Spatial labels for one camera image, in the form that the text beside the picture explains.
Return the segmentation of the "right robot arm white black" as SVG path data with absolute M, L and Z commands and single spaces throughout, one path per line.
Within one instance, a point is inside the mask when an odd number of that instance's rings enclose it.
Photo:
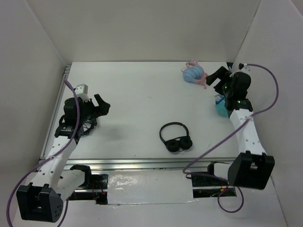
M 224 179 L 232 186 L 263 190 L 274 168 L 274 157 L 267 155 L 261 145 L 253 119 L 252 104 L 247 99 L 251 84 L 249 71 L 246 64 L 242 64 L 234 73 L 221 67 L 206 78 L 207 85 L 219 79 L 214 89 L 224 97 L 228 117 L 236 131 L 239 150 L 239 155 L 231 164 L 212 162 L 208 166 L 206 180 L 211 185 L 217 185 Z

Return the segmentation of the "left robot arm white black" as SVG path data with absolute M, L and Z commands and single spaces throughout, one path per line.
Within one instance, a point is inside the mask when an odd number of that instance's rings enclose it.
M 73 191 L 92 185 L 93 176 L 89 166 L 73 165 L 68 171 L 64 171 L 64 167 L 84 133 L 84 124 L 109 112 L 109 103 L 99 94 L 95 94 L 94 98 L 98 105 L 94 105 L 86 94 L 65 100 L 64 114 L 59 120 L 45 164 L 38 167 L 38 173 L 28 185 L 21 185 L 17 189 L 18 207 L 23 220 L 57 222 L 64 202 Z

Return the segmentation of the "pink blue cat-ear headphones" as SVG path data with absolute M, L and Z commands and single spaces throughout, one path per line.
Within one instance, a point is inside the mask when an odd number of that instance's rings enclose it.
M 204 89 L 207 88 L 206 76 L 203 67 L 198 63 L 197 59 L 193 59 L 186 63 L 186 66 L 181 69 L 183 80 L 187 83 L 201 85 Z

